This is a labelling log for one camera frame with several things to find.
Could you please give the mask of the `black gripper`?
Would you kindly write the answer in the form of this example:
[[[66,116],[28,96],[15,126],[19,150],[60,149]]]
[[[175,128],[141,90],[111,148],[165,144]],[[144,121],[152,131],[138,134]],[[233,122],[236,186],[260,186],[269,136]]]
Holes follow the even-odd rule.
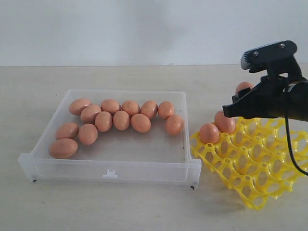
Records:
[[[234,95],[232,104],[222,107],[223,113],[229,118],[290,118],[289,84],[289,77],[263,76],[252,89]]]

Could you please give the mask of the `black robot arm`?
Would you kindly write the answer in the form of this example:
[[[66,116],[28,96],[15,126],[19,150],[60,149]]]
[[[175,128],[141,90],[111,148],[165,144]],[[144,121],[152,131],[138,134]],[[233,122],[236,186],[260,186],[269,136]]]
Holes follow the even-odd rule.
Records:
[[[232,97],[232,104],[222,107],[226,117],[289,118],[308,120],[308,81],[289,77],[262,77],[252,89]]]

